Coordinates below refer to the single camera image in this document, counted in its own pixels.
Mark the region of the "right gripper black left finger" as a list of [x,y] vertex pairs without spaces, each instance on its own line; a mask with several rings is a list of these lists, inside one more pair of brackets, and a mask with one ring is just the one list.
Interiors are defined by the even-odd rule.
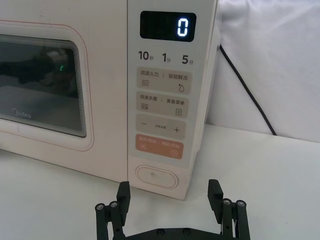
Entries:
[[119,184],[116,200],[105,205],[98,203],[95,206],[96,239],[108,240],[108,223],[112,223],[113,240],[125,240],[123,227],[126,223],[127,213],[131,200],[130,183],[122,181]]

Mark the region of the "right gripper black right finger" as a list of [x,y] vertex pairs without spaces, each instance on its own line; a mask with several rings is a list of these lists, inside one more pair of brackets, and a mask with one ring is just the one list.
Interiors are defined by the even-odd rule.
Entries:
[[207,197],[220,225],[220,233],[213,235],[214,240],[249,240],[250,230],[247,215],[247,204],[243,200],[231,201],[224,197],[218,180],[208,181]]

